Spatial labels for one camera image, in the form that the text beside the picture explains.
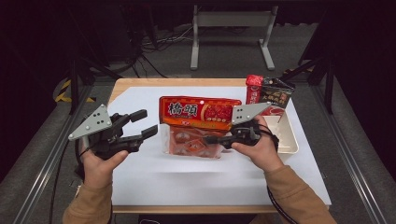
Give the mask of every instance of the black cable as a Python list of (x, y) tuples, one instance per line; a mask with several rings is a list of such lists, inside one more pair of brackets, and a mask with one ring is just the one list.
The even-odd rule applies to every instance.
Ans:
[(152, 63), (149, 61), (148, 58), (146, 58), (146, 56), (144, 54), (142, 54), (142, 58), (149, 63), (149, 65), (151, 65), (152, 68), (154, 68), (155, 71), (157, 71), (158, 74), (160, 74), (161, 77), (166, 77), (164, 76), (160, 71), (157, 70), (157, 68), (154, 67), (154, 65), (152, 65)]
[(290, 224), (297, 224), (297, 222), (290, 217), (283, 209), (282, 207), (276, 202), (274, 195), (272, 194), (270, 188), (267, 186), (267, 191), (268, 191), (268, 196), (271, 199), (271, 203), (274, 205), (274, 208), (277, 210), (277, 212), (285, 218)]
[(138, 74), (137, 71), (136, 71), (136, 68), (135, 68), (134, 66), (132, 66), (132, 69), (134, 69), (134, 74), (135, 74), (138, 78), (140, 78), (139, 74)]
[(61, 154), (61, 157), (59, 158), (58, 168), (56, 171), (55, 181), (53, 184), (52, 195), (51, 195), (50, 205), (49, 205), (49, 224), (52, 223), (52, 213), (53, 213), (53, 204), (55, 202), (56, 186), (58, 184), (59, 173), (61, 172), (62, 160), (64, 159), (64, 153), (66, 152), (66, 148), (67, 148), (68, 144), (69, 144), (69, 142), (67, 142), (66, 145), (64, 146), (64, 148), (62, 149), (62, 154)]
[(139, 59), (137, 59), (137, 61), (140, 63), (140, 65), (142, 66), (143, 70), (145, 71), (146, 78), (148, 78), (148, 71), (146, 70), (145, 66), (143, 66), (142, 62), (140, 62)]

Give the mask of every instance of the cable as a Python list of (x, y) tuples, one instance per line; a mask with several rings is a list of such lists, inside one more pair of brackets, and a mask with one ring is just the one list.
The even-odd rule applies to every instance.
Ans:
[(149, 223), (155, 223), (155, 224), (161, 224), (158, 221), (155, 220), (150, 220), (150, 219), (142, 219), (140, 220), (139, 224), (144, 224), (143, 222), (149, 222)]
[(146, 78), (148, 78), (148, 71), (146, 70), (145, 66), (143, 66), (142, 62), (140, 62), (139, 59), (137, 59), (137, 61), (138, 61), (138, 62), (140, 63), (140, 65), (142, 66), (143, 70), (145, 70)]
[(142, 54), (142, 58), (143, 58), (146, 62), (148, 62), (149, 65), (151, 65), (151, 67), (154, 68), (154, 70), (155, 70), (158, 74), (160, 74), (161, 77), (166, 77), (166, 78), (168, 78), (167, 76), (163, 75), (160, 71), (158, 71), (157, 68), (155, 68), (154, 65), (152, 65), (152, 63), (149, 61), (148, 58), (146, 58), (146, 56), (145, 56), (144, 54)]
[(66, 148), (67, 148), (68, 144), (69, 143), (67, 142), (66, 145), (64, 146), (64, 148), (62, 149), (62, 154), (61, 154), (61, 157), (59, 158), (58, 168), (56, 171), (55, 181), (53, 184), (52, 195), (51, 195), (50, 205), (49, 205), (49, 224), (52, 223), (52, 213), (53, 213), (53, 204), (55, 201), (56, 186), (58, 184), (59, 173), (61, 172), (62, 160), (64, 159), (64, 153), (66, 152)]
[(285, 211), (283, 211), (282, 207), (276, 202), (274, 195), (272, 194), (270, 188), (267, 186), (267, 191), (268, 195), (270, 196), (271, 203), (274, 205), (274, 208), (277, 210), (277, 212), (285, 218), (290, 224), (297, 224), (297, 222), (290, 217)]

